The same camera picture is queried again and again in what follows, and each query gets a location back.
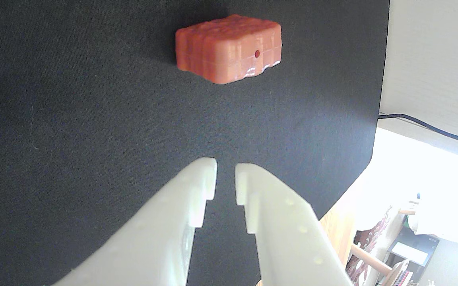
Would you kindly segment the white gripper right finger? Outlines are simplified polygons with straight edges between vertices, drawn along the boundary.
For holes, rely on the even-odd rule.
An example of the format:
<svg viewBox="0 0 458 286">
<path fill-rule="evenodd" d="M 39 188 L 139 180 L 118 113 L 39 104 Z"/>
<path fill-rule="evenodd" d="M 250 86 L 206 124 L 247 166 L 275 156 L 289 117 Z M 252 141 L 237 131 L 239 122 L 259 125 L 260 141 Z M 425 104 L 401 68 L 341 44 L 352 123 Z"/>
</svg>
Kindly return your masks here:
<svg viewBox="0 0 458 286">
<path fill-rule="evenodd" d="M 263 167 L 235 167 L 237 205 L 254 235 L 264 286 L 350 286 L 313 208 Z"/>
</svg>

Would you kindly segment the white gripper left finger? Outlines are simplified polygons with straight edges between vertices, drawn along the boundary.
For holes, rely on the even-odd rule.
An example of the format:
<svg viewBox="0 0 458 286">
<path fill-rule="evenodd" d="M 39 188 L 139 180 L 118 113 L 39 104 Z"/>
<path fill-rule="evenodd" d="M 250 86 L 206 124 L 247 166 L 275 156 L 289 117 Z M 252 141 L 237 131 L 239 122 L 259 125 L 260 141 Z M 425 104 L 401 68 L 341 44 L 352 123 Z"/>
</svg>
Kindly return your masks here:
<svg viewBox="0 0 458 286">
<path fill-rule="evenodd" d="M 194 235 L 216 179 L 216 159 L 193 161 L 56 285 L 185 286 Z"/>
</svg>

